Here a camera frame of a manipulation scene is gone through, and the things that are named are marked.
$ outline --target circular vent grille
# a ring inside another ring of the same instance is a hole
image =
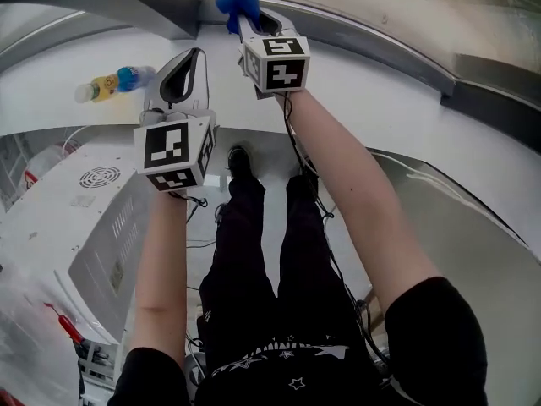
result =
[[[98,167],[86,172],[79,179],[83,188],[99,188],[109,185],[120,177],[120,170],[116,167]]]

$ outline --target white cube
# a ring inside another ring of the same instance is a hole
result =
[[[269,36],[243,43],[244,73],[263,93],[301,91],[306,85],[310,50],[303,36]]]
[[[135,129],[137,172],[161,192],[202,185],[216,145],[214,123],[201,117]]]

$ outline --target leg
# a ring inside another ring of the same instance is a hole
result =
[[[201,283],[208,371],[241,359],[271,336],[275,295],[261,251],[265,189],[252,176],[229,184],[212,267]]]
[[[325,343],[329,337],[332,341],[327,343],[358,344],[355,312],[331,266],[320,210],[304,176],[292,178],[287,185],[287,231],[281,247],[280,277],[278,299],[284,335],[312,344]]]

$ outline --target white bottle cap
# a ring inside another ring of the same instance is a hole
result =
[[[75,89],[75,101],[79,104],[94,99],[94,87],[91,84],[78,85]]]

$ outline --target blue cloth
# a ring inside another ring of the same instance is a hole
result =
[[[260,29],[260,0],[216,0],[223,14],[229,14],[227,29],[238,35],[238,15],[245,14]]]

